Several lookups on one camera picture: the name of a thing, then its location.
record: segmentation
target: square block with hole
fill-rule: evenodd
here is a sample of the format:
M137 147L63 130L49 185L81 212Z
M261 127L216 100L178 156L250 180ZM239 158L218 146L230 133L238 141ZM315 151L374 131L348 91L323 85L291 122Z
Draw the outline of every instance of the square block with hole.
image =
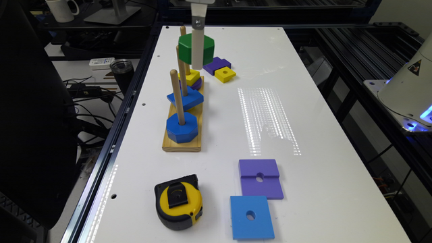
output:
M234 240L275 238L265 196L231 196L231 220Z
M243 196L266 196L267 199L284 199L276 160L241 159L238 167Z
M229 67L223 67L220 70L215 71L215 77L222 83L230 81L235 75L237 75L235 71L231 70Z

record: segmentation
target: green block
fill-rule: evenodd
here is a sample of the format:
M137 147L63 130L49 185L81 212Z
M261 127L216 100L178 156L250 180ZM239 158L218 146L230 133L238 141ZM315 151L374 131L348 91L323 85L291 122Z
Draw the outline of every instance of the green block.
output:
M215 41L204 35L204 51L202 65L213 62L215 52ZM192 64L192 34L185 34L178 39L178 56L187 64Z

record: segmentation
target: white tabletop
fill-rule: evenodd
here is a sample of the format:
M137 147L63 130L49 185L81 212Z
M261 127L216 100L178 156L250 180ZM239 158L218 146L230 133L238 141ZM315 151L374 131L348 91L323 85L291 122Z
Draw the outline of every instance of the white tabletop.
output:
M237 76L223 84L201 71L202 151L161 148L180 34L164 27L80 241L233 242L230 196L242 194L238 160L276 159L285 198L268 201L275 239L266 242L409 242L283 28L205 32L215 39L215 56L230 61ZM189 229L167 229L157 217L154 186L194 173L202 217Z

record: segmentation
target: yellow square block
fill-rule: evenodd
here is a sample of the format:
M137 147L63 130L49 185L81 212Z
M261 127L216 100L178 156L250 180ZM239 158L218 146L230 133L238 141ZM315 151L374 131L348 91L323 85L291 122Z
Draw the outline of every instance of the yellow square block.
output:
M215 77L222 83L230 81L235 75L235 71L231 70L229 67L223 67L220 70L215 71Z
M188 84L188 86L192 86L199 78L200 72L196 70L190 70L190 74L186 75L186 83Z

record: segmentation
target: yellow tape measure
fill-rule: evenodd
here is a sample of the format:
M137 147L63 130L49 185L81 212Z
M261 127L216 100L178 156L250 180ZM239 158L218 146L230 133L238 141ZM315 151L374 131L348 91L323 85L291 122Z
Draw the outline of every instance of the yellow tape measure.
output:
M187 229L203 214L203 199L196 175L157 184L155 194L157 215L169 229Z

